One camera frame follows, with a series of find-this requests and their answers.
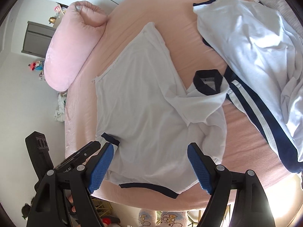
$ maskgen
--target blue textured pad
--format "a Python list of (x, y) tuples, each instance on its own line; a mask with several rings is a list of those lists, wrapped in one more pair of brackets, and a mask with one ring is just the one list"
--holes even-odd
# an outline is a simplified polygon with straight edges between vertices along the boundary
[(109, 168), (114, 157), (114, 146), (110, 144), (107, 149), (105, 150), (104, 154), (102, 155), (101, 159), (99, 160), (98, 164), (94, 168), (91, 174), (91, 181), (88, 187), (89, 192), (92, 194), (96, 189), (99, 189), (102, 180)]
[(211, 195), (214, 188), (212, 186), (210, 173), (191, 144), (187, 147), (187, 157), (194, 169), (194, 172), (196, 173), (201, 188), (206, 190), (206, 192)]

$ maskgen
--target metal screw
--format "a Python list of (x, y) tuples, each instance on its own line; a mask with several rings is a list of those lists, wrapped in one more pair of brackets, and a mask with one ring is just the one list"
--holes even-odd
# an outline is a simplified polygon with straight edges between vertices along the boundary
[(255, 175), (254, 171), (252, 171), (252, 170), (248, 170), (247, 174), (250, 175), (250, 176), (254, 176)]
[(77, 171), (83, 171), (85, 169), (84, 165), (77, 166)]
[(218, 171), (224, 171), (225, 167), (222, 165), (217, 165), (217, 170)]
[(54, 174), (54, 170), (49, 170), (47, 173), (46, 173), (48, 176), (51, 176)]

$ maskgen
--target cartoon print sock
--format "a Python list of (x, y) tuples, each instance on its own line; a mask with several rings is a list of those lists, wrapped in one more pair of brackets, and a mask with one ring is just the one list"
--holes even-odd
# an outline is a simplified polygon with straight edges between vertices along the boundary
[(148, 226), (156, 227), (157, 212), (152, 210), (141, 209), (139, 212), (139, 227)]
[(187, 222), (186, 211), (163, 211), (160, 227), (187, 227)]

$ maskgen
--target patterned sock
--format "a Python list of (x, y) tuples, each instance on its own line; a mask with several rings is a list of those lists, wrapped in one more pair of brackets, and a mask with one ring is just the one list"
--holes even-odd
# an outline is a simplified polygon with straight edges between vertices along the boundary
[(139, 227), (148, 226), (156, 227), (157, 212), (152, 210), (141, 209), (139, 212)]
[(186, 211), (163, 211), (160, 227), (187, 227), (187, 222)]

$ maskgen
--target pillow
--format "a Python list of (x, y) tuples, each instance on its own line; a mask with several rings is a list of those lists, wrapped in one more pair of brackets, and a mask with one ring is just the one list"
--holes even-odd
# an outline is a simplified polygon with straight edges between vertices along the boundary
[(107, 15), (87, 1), (74, 2), (66, 10), (46, 53), (46, 82), (57, 91), (66, 91), (101, 39)]

